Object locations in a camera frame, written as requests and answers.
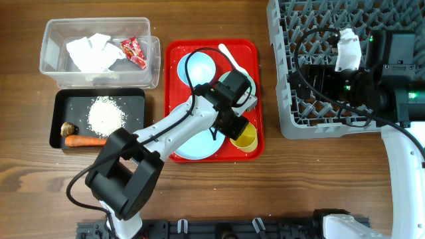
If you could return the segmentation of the yellow cup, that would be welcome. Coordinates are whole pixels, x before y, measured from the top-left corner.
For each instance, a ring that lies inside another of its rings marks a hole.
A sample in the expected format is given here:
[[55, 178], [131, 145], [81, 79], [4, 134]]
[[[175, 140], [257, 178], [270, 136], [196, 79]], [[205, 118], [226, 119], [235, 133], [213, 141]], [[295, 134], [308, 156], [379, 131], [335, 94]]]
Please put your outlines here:
[[230, 139], [230, 142], [245, 153], [253, 152], [258, 146], [257, 129], [249, 123], [237, 140]]

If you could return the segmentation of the light blue plate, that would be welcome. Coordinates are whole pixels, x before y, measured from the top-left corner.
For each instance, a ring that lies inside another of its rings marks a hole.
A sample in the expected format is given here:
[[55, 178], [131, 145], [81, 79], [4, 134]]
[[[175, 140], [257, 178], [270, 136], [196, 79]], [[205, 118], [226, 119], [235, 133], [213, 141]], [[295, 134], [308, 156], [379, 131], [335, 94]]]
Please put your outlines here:
[[223, 145], [226, 136], [215, 128], [204, 130], [175, 150], [175, 154], [188, 160], [201, 160], [214, 155]]

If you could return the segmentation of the small blue bowl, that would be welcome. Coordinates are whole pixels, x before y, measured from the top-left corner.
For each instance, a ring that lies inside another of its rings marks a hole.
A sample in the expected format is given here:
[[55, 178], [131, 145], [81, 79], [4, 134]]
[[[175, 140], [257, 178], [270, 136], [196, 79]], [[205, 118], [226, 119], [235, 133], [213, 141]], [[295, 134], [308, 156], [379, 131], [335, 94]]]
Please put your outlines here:
[[[186, 54], [177, 65], [177, 75], [179, 79], [189, 86], [187, 75], [185, 72], [185, 63], [189, 53]], [[187, 70], [191, 79], [191, 84], [195, 87], [198, 84], [209, 83], [216, 74], [216, 64], [214, 60], [203, 52], [196, 52], [190, 57]]]

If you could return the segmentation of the white plastic spoon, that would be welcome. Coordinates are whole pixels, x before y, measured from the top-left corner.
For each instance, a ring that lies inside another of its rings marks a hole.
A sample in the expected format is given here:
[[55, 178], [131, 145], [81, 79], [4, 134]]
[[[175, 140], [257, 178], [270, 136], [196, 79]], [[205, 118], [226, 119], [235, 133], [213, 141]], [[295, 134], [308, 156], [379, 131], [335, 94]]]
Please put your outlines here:
[[225, 44], [220, 43], [218, 45], [218, 49], [230, 60], [230, 62], [232, 63], [233, 67], [235, 67], [235, 69], [237, 69], [238, 71], [244, 73], [244, 74], [248, 74], [248, 72], [246, 71], [245, 68], [241, 67], [237, 61], [234, 59], [233, 55], [230, 53], [230, 51], [228, 50], [228, 48], [226, 47]]

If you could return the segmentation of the red snack wrapper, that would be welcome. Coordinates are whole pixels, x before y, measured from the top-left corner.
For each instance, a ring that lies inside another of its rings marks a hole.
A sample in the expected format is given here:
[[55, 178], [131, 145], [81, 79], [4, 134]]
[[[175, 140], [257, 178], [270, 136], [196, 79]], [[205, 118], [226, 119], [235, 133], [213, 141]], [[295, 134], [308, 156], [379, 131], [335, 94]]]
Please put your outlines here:
[[135, 37], [131, 37], [123, 40], [120, 44], [127, 58], [134, 64], [138, 65], [142, 70], [145, 70], [147, 62], [137, 39]]

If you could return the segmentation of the white rice pile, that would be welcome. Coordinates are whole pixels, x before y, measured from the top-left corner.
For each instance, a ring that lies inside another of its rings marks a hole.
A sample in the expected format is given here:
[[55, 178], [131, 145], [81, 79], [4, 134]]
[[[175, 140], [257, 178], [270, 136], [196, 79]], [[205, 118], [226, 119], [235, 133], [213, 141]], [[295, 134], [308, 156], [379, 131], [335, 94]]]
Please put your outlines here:
[[109, 96], [98, 96], [88, 112], [88, 129], [100, 137], [108, 137], [126, 124], [127, 115]]

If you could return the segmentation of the white napkin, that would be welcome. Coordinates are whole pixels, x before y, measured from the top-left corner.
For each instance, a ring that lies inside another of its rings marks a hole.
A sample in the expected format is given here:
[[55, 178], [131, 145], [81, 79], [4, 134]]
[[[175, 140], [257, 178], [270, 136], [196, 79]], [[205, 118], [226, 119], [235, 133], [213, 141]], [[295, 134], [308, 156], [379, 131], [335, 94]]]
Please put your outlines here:
[[75, 65], [84, 73], [109, 72], [117, 60], [126, 58], [123, 50], [110, 43], [111, 36], [96, 33], [66, 44]]

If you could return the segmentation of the orange carrot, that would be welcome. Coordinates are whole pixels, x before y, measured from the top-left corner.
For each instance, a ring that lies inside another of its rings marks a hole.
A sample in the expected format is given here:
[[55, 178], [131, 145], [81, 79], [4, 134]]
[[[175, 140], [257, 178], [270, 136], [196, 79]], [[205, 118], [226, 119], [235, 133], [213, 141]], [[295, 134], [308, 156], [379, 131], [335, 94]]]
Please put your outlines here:
[[70, 148], [77, 147], [103, 147], [106, 144], [106, 139], [97, 137], [88, 137], [81, 135], [69, 135], [65, 139], [65, 145]]

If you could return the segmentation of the brown mushroom piece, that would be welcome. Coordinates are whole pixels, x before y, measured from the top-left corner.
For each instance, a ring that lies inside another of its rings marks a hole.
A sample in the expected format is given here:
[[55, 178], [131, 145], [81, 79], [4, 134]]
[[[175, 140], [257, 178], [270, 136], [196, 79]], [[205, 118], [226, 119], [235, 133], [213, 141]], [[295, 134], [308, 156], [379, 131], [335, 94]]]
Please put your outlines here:
[[78, 133], [78, 128], [73, 123], [64, 122], [60, 127], [60, 135], [62, 137], [76, 135], [77, 133]]

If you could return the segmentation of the green bowl with rice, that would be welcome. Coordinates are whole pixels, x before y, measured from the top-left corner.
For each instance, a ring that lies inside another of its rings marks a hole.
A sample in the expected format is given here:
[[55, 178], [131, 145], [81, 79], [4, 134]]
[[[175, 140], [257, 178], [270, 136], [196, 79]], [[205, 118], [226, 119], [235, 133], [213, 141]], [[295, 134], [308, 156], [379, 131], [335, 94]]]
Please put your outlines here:
[[[228, 71], [228, 72], [225, 72], [219, 79], [218, 79], [218, 81], [220, 81], [220, 82], [223, 82], [224, 80], [225, 80], [225, 78], [228, 76], [230, 74], [230, 71]], [[251, 86], [252, 86], [252, 90], [251, 90], [251, 95], [252, 96], [255, 96], [255, 94], [256, 94], [256, 85], [255, 85], [255, 82], [254, 82], [254, 80], [251, 78], [251, 76], [249, 76], [248, 74], [246, 74], [246, 73], [243, 73], [246, 77], [247, 77], [247, 79], [250, 81], [250, 83], [251, 83]]]

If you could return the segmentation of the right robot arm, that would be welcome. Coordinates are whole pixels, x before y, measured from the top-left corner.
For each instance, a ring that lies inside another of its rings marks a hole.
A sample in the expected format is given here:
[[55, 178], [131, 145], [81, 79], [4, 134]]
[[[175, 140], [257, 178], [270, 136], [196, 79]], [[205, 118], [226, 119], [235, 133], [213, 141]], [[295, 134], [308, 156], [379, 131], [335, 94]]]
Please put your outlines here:
[[424, 82], [415, 77], [415, 34], [371, 31], [366, 51], [351, 29], [331, 29], [334, 65], [297, 65], [290, 84], [374, 121], [388, 156], [393, 238], [424, 237]]

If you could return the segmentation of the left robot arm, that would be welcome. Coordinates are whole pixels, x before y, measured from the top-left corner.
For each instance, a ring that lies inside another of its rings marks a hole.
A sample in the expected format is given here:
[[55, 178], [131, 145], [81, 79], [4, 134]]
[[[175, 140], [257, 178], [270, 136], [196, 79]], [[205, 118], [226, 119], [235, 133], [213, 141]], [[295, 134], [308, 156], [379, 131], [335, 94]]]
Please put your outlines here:
[[198, 84], [189, 99], [156, 124], [107, 139], [85, 179], [108, 217], [114, 238], [134, 238], [139, 215], [155, 188], [165, 160], [196, 134], [213, 128], [238, 139], [249, 121], [242, 114], [256, 98], [245, 74], [232, 70], [223, 81]]

